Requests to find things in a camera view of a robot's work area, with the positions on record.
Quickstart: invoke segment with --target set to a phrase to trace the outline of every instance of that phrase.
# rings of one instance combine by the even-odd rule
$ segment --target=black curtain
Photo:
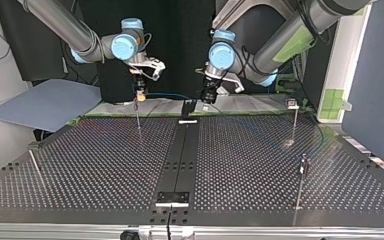
[[[195,69],[207,61],[214,0],[81,0],[80,7],[85,22],[99,36],[119,33],[122,19],[140,18],[145,32],[153,35],[148,56],[166,65],[158,82],[149,81],[149,91],[199,96],[203,77]],[[98,74],[104,101],[133,99],[132,76],[125,64],[98,64]]]

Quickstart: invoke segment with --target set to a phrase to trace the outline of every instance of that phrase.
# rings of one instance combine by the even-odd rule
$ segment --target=perforated metal table
[[[84,119],[33,153],[40,171],[27,153],[0,171],[0,223],[384,228],[384,170],[305,114]]]

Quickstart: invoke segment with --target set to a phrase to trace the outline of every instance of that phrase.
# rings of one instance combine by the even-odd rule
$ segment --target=blue joint cap
[[[235,51],[224,42],[214,44],[208,55],[211,64],[219,70],[227,70],[235,62]]]
[[[134,28],[134,29],[142,29],[143,24],[139,18],[126,18],[121,21],[121,29],[125,28]]]
[[[278,72],[278,69],[274,70],[272,72],[273,75],[270,75],[270,77],[268,77],[266,80],[261,82],[260,85],[263,87],[268,87],[268,86],[272,85],[274,80],[276,80],[276,78],[277,78],[277,74],[274,74],[274,73],[277,73],[277,72]]]
[[[84,60],[75,50],[73,50],[72,48],[71,49],[71,55],[74,57],[74,60],[76,60],[76,62],[78,63],[90,63],[86,60]]]
[[[120,60],[128,60],[138,52],[136,39],[129,34],[116,36],[111,43],[111,52]]]
[[[214,32],[213,38],[221,38],[221,39],[226,39],[226,40],[235,42],[236,34],[231,31],[218,29]]]

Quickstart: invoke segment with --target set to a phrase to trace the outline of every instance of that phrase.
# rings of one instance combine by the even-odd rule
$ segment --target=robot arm
[[[18,0],[26,11],[31,12],[46,26],[54,31],[71,47],[71,53],[79,63],[105,62],[105,59],[117,58],[129,65],[131,73],[151,80],[158,80],[165,69],[163,62],[146,56],[145,48],[151,40],[145,41],[142,21],[137,18],[124,19],[121,22],[121,34],[99,38],[85,23],[73,16],[57,0]],[[143,69],[152,68],[152,76]],[[146,89],[146,80],[140,90]]]
[[[355,14],[369,2],[370,0],[298,1],[298,10],[255,55],[243,56],[240,54],[241,50],[234,47],[234,33],[216,30],[205,71],[202,101],[216,101],[217,88],[224,80],[223,75],[227,76],[229,73],[239,77],[246,76],[255,84],[270,86],[281,65],[309,49],[319,34],[340,17]]]

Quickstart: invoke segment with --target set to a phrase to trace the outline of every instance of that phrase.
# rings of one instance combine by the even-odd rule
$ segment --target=green tape
[[[343,106],[343,95],[344,90],[342,89],[326,89],[319,118],[338,119]]]
[[[312,41],[313,36],[310,31],[308,31],[306,27],[301,26],[273,60],[279,63],[284,63],[293,56],[309,49]]]

